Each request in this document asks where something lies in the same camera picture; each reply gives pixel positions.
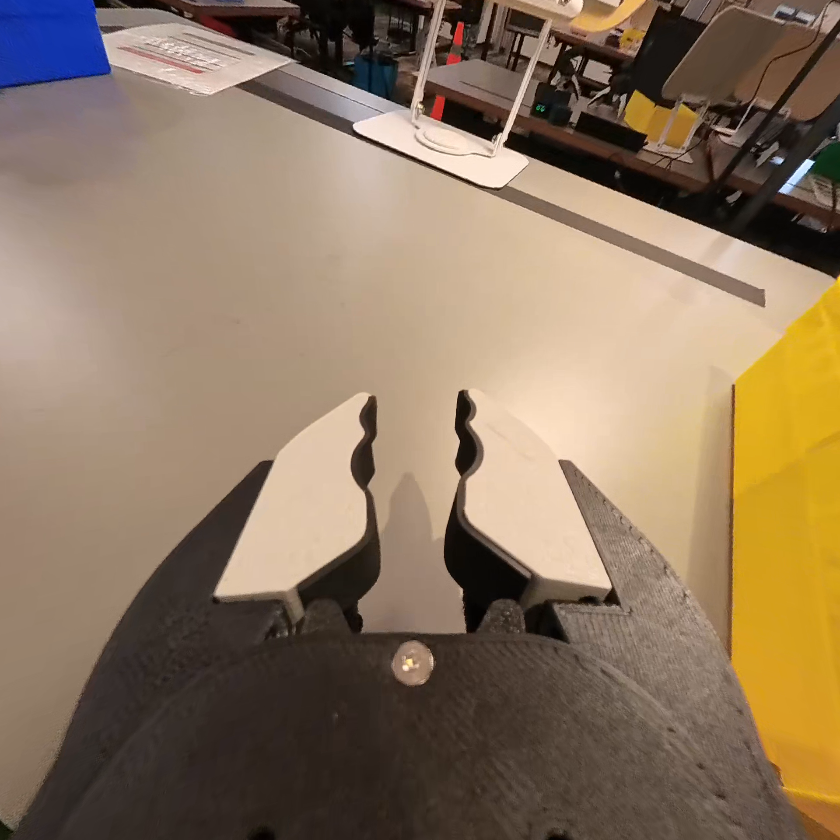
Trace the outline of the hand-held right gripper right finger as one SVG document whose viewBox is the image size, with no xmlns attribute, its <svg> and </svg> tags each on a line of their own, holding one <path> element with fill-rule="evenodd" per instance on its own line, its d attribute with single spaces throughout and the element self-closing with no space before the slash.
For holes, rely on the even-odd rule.
<svg viewBox="0 0 840 840">
<path fill-rule="evenodd" d="M 446 569 L 467 613 L 509 600 L 602 606 L 613 593 L 560 459 L 529 425 L 476 388 L 457 395 L 458 484 Z"/>
</svg>

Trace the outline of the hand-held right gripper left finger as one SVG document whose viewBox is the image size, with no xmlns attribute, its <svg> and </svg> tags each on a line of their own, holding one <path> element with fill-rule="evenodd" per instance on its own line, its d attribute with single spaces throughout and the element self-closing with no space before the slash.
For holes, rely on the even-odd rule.
<svg viewBox="0 0 840 840">
<path fill-rule="evenodd" d="M 381 570 L 370 490 L 376 433 L 376 398 L 360 392 L 284 445 L 216 584 L 216 602 L 277 602 L 290 624 L 319 600 L 358 612 Z"/>
</svg>

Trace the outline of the yellow plastic bin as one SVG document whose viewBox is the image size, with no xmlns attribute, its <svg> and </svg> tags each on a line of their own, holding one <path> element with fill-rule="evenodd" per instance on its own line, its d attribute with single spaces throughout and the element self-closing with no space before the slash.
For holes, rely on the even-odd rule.
<svg viewBox="0 0 840 840">
<path fill-rule="evenodd" d="M 784 796 L 839 817 L 839 283 L 733 386 L 731 659 Z"/>
</svg>

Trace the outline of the blue plastic bin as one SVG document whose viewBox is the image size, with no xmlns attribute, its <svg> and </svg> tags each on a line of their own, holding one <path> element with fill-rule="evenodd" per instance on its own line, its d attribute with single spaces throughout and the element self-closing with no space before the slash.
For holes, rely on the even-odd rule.
<svg viewBox="0 0 840 840">
<path fill-rule="evenodd" d="M 1 89 L 110 72 L 94 2 L 1 2 Z"/>
</svg>

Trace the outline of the white document stand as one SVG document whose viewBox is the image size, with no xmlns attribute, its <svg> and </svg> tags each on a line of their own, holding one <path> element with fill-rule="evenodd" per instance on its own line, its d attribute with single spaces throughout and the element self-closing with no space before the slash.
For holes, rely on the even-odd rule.
<svg viewBox="0 0 840 840">
<path fill-rule="evenodd" d="M 433 15 L 416 76 L 411 107 L 356 122 L 353 132 L 365 140 L 430 165 L 441 172 L 455 175 L 466 182 L 494 190 L 501 189 L 528 165 L 525 156 L 506 149 L 506 141 L 552 32 L 561 25 L 570 24 L 582 33 L 600 34 L 628 20 L 643 4 L 643 1 L 505 2 L 509 8 L 536 17 L 541 23 L 541 28 L 538 44 L 522 76 L 502 130 L 492 141 L 488 141 L 452 129 L 425 113 L 425 86 L 446 6 L 445 1 L 436 1 L 433 4 Z"/>
</svg>

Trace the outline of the black digital timer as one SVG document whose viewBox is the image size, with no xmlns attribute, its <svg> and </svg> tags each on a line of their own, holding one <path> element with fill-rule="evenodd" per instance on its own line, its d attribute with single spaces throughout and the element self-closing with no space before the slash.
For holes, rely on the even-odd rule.
<svg viewBox="0 0 840 840">
<path fill-rule="evenodd" d="M 548 82 L 539 82 L 532 100 L 530 116 L 556 127 L 570 124 L 576 94 Z"/>
</svg>

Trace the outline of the small yellow bin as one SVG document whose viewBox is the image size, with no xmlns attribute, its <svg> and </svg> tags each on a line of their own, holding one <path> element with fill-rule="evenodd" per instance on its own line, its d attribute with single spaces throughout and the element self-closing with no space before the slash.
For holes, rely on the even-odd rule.
<svg viewBox="0 0 840 840">
<path fill-rule="evenodd" d="M 679 101 L 671 108 L 659 106 L 641 91 L 633 91 L 623 111 L 625 125 L 641 133 L 645 148 L 686 150 L 701 122 L 701 114 Z"/>
</svg>

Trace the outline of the teal bag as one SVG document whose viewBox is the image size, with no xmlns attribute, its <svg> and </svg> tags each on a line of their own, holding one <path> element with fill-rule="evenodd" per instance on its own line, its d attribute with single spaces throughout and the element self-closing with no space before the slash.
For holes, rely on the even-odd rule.
<svg viewBox="0 0 840 840">
<path fill-rule="evenodd" d="M 390 54 L 360 52 L 353 58 L 351 84 L 370 94 L 392 100 L 398 76 L 398 61 Z"/>
</svg>

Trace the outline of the laminated paper sheet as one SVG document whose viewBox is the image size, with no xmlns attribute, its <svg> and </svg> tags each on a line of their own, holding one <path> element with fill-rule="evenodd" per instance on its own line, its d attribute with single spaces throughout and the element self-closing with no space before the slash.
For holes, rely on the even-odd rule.
<svg viewBox="0 0 840 840">
<path fill-rule="evenodd" d="M 125 28 L 102 39 L 112 68 L 199 96 L 212 96 L 295 63 L 274 51 L 179 22 Z"/>
</svg>

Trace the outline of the beige board stand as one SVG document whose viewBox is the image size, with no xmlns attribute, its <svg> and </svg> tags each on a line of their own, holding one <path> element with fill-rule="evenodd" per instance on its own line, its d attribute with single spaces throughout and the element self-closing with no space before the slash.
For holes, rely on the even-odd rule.
<svg viewBox="0 0 840 840">
<path fill-rule="evenodd" d="M 632 90 L 655 104 L 701 114 L 735 99 L 741 81 L 779 42 L 785 22 L 736 4 L 708 23 L 679 16 L 652 22 L 633 63 Z M 644 150 L 675 159 L 687 150 Z"/>
</svg>

